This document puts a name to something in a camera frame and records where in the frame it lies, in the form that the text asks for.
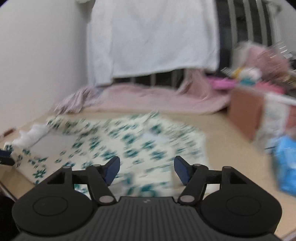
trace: hanging white cloth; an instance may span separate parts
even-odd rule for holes
[[[216,70],[214,0],[99,0],[91,20],[96,84],[182,68]]]

